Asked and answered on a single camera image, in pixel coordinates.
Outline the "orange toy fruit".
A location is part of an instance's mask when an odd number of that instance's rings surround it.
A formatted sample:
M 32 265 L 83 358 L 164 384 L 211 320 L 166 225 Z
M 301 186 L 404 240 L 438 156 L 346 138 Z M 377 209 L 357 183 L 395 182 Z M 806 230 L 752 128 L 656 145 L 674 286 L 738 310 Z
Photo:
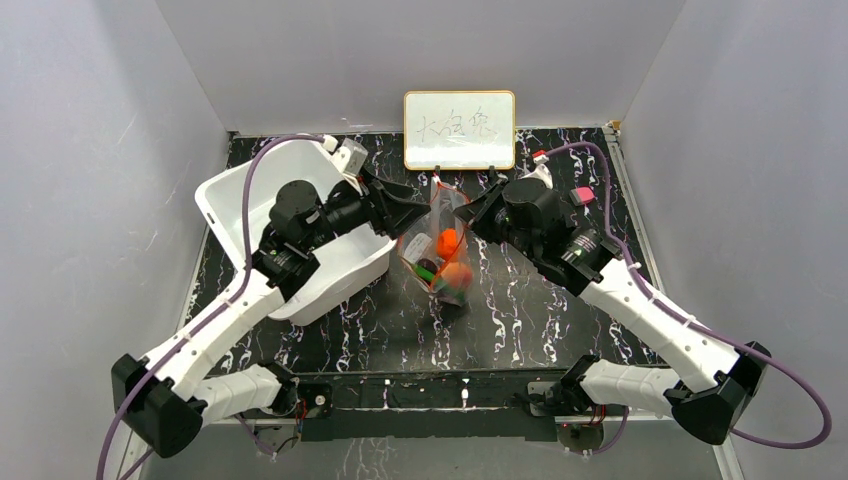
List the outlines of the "orange toy fruit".
M 468 264 L 450 262 L 441 270 L 440 280 L 454 291 L 465 291 L 472 283 L 473 274 Z

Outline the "clear zip top bag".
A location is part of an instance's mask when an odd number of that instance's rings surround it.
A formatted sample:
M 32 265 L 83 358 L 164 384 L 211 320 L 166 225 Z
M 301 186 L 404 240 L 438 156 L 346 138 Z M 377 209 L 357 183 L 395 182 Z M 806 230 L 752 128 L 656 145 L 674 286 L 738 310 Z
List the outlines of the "clear zip top bag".
M 418 284 L 435 300 L 462 307 L 474 279 L 468 259 L 468 229 L 455 210 L 469 198 L 435 175 L 428 212 L 397 241 L 397 253 Z

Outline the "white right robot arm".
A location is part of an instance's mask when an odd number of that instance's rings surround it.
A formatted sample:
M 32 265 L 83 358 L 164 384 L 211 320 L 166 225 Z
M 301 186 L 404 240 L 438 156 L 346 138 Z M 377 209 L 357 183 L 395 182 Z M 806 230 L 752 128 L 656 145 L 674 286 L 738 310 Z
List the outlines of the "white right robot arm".
M 497 180 L 455 216 L 489 243 L 508 244 L 550 282 L 616 320 L 651 349 L 663 368 L 581 357 L 546 392 L 549 407 L 577 414 L 615 404 L 673 418 L 698 440 L 720 445 L 758 390 L 766 364 L 697 332 L 663 311 L 663 295 L 638 289 L 620 249 L 572 221 L 570 207 L 543 181 Z

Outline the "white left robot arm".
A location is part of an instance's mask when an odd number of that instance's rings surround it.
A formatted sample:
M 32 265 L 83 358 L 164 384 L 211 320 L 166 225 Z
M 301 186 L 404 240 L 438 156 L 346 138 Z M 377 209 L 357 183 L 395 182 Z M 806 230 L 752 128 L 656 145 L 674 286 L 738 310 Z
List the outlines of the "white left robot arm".
M 299 381 L 287 368 L 270 361 L 217 378 L 209 371 L 263 319 L 277 313 L 306 325 L 368 286 L 387 269 L 393 241 L 429 210 L 412 188 L 369 173 L 327 195 L 304 179 L 284 184 L 228 289 L 143 357 L 113 364 L 117 418 L 169 458 L 220 419 L 293 413 Z

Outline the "orange toy tangerine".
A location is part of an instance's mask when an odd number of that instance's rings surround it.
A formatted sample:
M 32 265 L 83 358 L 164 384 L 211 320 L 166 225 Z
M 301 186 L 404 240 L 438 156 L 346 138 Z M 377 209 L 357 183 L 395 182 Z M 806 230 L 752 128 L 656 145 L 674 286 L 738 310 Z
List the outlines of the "orange toy tangerine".
M 436 253 L 444 261 L 450 261 L 459 248 L 459 237 L 453 228 L 442 230 L 437 238 Z

